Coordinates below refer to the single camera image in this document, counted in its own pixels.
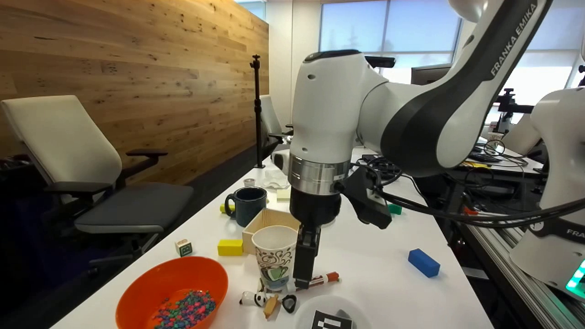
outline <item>white table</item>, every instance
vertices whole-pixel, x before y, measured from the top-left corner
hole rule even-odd
[[[267,163],[263,170],[254,169],[245,178],[261,181],[269,170],[276,170],[274,165]],[[314,264],[316,275],[338,271],[342,282],[300,293],[300,309],[294,315],[280,311],[276,322],[267,322],[258,307],[238,306],[243,291],[258,287],[260,271],[254,256],[219,258],[216,251],[221,238],[236,238],[241,233],[234,222],[218,211],[225,196],[239,187],[243,187],[243,178],[73,309],[55,328],[115,328],[115,307],[126,287],[148,269],[177,258],[174,243],[179,240],[194,242],[196,254],[218,260],[229,273],[230,287],[212,326],[216,329],[294,328],[294,315],[302,313],[303,302],[320,295],[351,300],[367,317],[373,329],[492,328],[433,218],[404,211],[402,216],[395,216],[386,231],[378,231],[377,227],[362,225],[347,200],[344,200],[336,222],[324,227],[320,256]],[[413,183],[406,178],[388,187],[388,192],[422,203]],[[272,192],[269,194],[269,209],[287,211],[287,207],[287,203],[278,203]],[[441,264],[441,275],[430,280],[411,267],[408,264],[411,249],[422,249],[435,258]]]

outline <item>blue block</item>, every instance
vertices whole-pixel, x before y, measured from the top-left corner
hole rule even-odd
[[[408,262],[415,265],[426,278],[437,276],[441,269],[441,265],[420,249],[410,251]]]

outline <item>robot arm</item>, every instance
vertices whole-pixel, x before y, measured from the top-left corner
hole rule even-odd
[[[494,0],[441,81],[391,84],[358,52],[309,55],[300,68],[293,119],[291,214],[300,220],[294,280],[307,287],[320,225],[336,218],[358,137],[411,176],[457,167],[528,46],[552,0]]]

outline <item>wood panel wall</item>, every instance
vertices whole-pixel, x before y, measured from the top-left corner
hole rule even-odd
[[[0,0],[0,99],[73,94],[121,154],[168,150],[139,181],[254,145],[254,53],[267,94],[269,28],[234,0]],[[0,158],[16,152],[0,116]]]

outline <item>orange bowl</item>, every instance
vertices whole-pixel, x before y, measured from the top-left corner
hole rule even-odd
[[[121,329],[155,328],[163,307],[177,306],[188,293],[208,293],[216,302],[196,329],[208,328],[229,287],[225,269],[208,258],[177,258],[161,264],[137,278],[117,304],[115,322]]]

